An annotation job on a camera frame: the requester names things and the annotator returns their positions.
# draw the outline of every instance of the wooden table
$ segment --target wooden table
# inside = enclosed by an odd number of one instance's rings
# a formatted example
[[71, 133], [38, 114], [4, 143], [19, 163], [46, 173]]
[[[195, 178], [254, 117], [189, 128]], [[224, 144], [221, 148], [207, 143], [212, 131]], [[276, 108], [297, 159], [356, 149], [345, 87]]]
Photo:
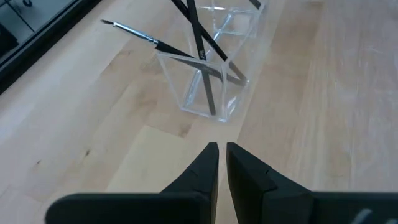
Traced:
[[180, 111], [141, 40], [168, 1], [102, 1], [0, 96], [0, 222], [42, 223], [73, 192], [158, 192], [210, 141], [220, 147], [217, 222], [236, 223], [225, 169], [234, 141], [313, 190], [398, 190], [398, 6], [271, 0], [267, 46], [228, 124]]

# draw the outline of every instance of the black paintbrush handle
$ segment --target black paintbrush handle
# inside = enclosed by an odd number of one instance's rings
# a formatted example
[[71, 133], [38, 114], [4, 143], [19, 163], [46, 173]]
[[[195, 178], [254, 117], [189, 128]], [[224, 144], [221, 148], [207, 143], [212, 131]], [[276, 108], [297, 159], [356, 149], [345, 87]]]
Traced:
[[[187, 0], [188, 10], [190, 12], [190, 20], [193, 29], [193, 35], [195, 36], [195, 42], [197, 43], [198, 55], [200, 60], [206, 61], [205, 46], [203, 45], [203, 40], [201, 39], [200, 23], [197, 13], [197, 8], [195, 5], [195, 0]], [[209, 110], [211, 115], [216, 114], [216, 108], [214, 104], [213, 91], [211, 90], [211, 82], [208, 73], [203, 73], [203, 84], [205, 86], [207, 102], [209, 104]]]
[[[185, 52], [182, 52], [181, 50], [176, 49], [176, 48], [170, 46], [169, 44], [165, 44], [165, 43], [163, 43], [161, 41], [158, 42], [158, 44], [157, 44], [155, 49], [157, 49], [157, 50], [159, 50], [161, 52], [169, 53], [169, 54], [175, 54], [175, 55], [181, 55], [181, 56], [184, 56], [184, 57], [194, 58], [191, 55], [189, 55], [189, 54], [187, 54]], [[196, 69], [199, 69], [202, 72], [207, 72], [210, 75], [213, 75], [214, 77], [219, 78], [221, 81], [223, 81], [222, 74], [219, 71], [215, 70], [214, 68], [210, 68], [207, 65], [204, 65], [204, 64], [201, 64], [201, 63], [197, 63], [197, 62], [189, 62], [189, 61], [182, 60], [182, 59], [177, 59], [177, 58], [173, 58], [173, 59], [177, 60], [179, 62], [182, 62], [182, 63], [184, 63], [186, 65], [189, 65], [191, 67], [194, 67]], [[226, 79], [229, 82], [234, 83], [236, 85], [244, 86], [244, 84], [245, 84], [245, 83], [242, 82], [242, 80], [237, 79], [235, 77], [232, 77], [231, 75], [227, 75]]]
[[261, 7], [261, 3], [258, 0], [249, 0], [254, 7], [256, 7], [257, 9], [260, 9]]
[[[181, 0], [171, 0], [171, 1], [180, 10], [180, 12], [185, 16], [185, 18], [187, 18], [188, 21], [191, 22], [190, 16], [189, 16], [189, 11], [188, 11], [188, 8], [186, 7], [186, 5]], [[207, 32], [207, 30], [202, 25], [200, 25], [200, 32], [201, 32], [203, 38], [205, 38], [205, 40], [210, 44], [210, 46], [214, 48], [214, 50], [217, 52], [217, 54], [224, 61], [227, 61], [228, 56], [223, 52], [221, 47], [219, 47], [219, 45], [213, 40], [211, 35]], [[243, 75], [243, 73], [237, 68], [237, 66], [233, 62], [230, 63], [229, 67], [242, 80], [242, 83], [247, 82], [247, 78]]]

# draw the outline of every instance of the wood grain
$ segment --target wood grain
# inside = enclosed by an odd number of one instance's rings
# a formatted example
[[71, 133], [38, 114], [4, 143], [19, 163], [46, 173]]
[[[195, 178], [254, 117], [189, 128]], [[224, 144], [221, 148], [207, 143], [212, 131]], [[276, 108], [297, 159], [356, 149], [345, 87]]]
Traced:
[[99, 22], [167, 40], [177, 14], [167, 1], [102, 1], [0, 96], [0, 223], [43, 223], [74, 192], [158, 192], [210, 141], [217, 223], [237, 223], [228, 141], [313, 190], [398, 191], [394, 1], [270, 0], [264, 57], [226, 124], [181, 111], [154, 49]]

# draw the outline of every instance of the paintbrush bristles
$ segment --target paintbrush bristles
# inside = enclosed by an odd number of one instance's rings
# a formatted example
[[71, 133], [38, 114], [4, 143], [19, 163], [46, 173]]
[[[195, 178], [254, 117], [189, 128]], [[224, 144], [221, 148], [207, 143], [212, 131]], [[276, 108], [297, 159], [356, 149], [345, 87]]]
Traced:
[[113, 25], [113, 22], [107, 21], [107, 20], [105, 20], [105, 19], [102, 19], [101, 22], [103, 22], [103, 23], [105, 23], [105, 24], [111, 24], [111, 25]]

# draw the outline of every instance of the paintbrush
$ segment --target paintbrush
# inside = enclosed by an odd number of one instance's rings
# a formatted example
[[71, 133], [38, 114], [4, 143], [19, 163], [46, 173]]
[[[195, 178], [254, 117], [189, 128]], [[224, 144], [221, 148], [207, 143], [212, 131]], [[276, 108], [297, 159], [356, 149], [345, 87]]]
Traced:
[[[195, 42], [197, 44], [198, 55], [200, 60], [206, 61], [206, 52], [205, 46], [203, 45], [203, 40], [201, 39], [201, 32], [200, 32], [200, 23], [197, 13], [197, 7], [195, 5], [195, 0], [187, 0], [188, 9], [190, 11], [190, 19], [192, 24], [192, 31], [193, 35], [195, 36]], [[213, 99], [213, 92], [211, 90], [211, 82], [209, 78], [209, 74], [202, 73], [203, 76], [203, 84], [205, 85], [206, 92], [210, 93], [207, 97], [209, 106], [210, 106], [210, 113], [211, 115], [216, 114], [216, 108]]]
[[[185, 18], [188, 19], [189, 22], [191, 22], [191, 17], [190, 17], [190, 12], [187, 8], [187, 6], [181, 1], [181, 0], [171, 0], [174, 5], [180, 10], [180, 12], [185, 16]], [[219, 47], [219, 45], [216, 43], [216, 41], [211, 37], [211, 35], [207, 32], [207, 30], [201, 25], [200, 26], [200, 32], [202, 37], [209, 43], [209, 45], [215, 50], [215, 52], [223, 59], [224, 61], [227, 61], [228, 56], [224, 53], [223, 49]], [[246, 83], [248, 80], [246, 76], [243, 75], [243, 73], [240, 71], [240, 69], [233, 63], [229, 63], [229, 68], [232, 69], [232, 71], [239, 77], [239, 79], [242, 81], [242, 83]]]
[[[157, 40], [157, 39], [151, 37], [150, 35], [147, 35], [147, 34], [141, 32], [141, 31], [135, 30], [135, 29], [133, 29], [131, 27], [128, 27], [128, 26], [126, 26], [124, 24], [121, 24], [119, 22], [111, 22], [111, 21], [107, 21], [107, 20], [104, 20], [104, 19], [102, 19], [101, 22], [103, 22], [105, 24], [112, 25], [113, 27], [117, 27], [119, 29], [122, 29], [122, 30], [124, 30], [124, 31], [126, 31], [126, 32], [128, 32], [130, 34], [135, 35], [136, 37], [139, 37], [141, 39], [144, 39], [144, 40], [148, 41], [151, 44], [154, 44], [156, 46], [155, 49], [157, 49], [157, 50], [159, 50], [161, 52], [165, 52], [165, 53], [169, 53], [169, 54], [175, 54], [175, 55], [180, 55], [180, 56], [184, 56], [184, 57], [194, 58], [191, 55], [189, 55], [189, 54], [187, 54], [185, 52], [182, 52], [181, 50], [176, 49], [175, 47], [170, 46], [169, 44], [166, 44], [166, 43], [164, 43], [164, 42], [162, 42], [160, 40]], [[221, 81], [223, 81], [222, 74], [219, 71], [215, 70], [214, 68], [210, 68], [209, 66], [204, 65], [202, 63], [198, 63], [198, 62], [190, 62], [190, 61], [182, 60], [182, 59], [178, 59], [178, 58], [173, 58], [173, 59], [177, 60], [179, 62], [185, 63], [185, 64], [187, 64], [187, 65], [189, 65], [191, 67], [197, 68], [197, 69], [201, 70], [202, 72], [207, 72], [210, 75], [212, 75], [212, 76], [214, 76], [216, 78], [219, 78]], [[237, 84], [237, 85], [240, 85], [240, 86], [244, 86], [245, 85], [245, 83], [243, 83], [242, 80], [240, 80], [238, 78], [235, 78], [235, 77], [233, 77], [231, 75], [227, 75], [227, 81], [232, 82], [232, 83]]]

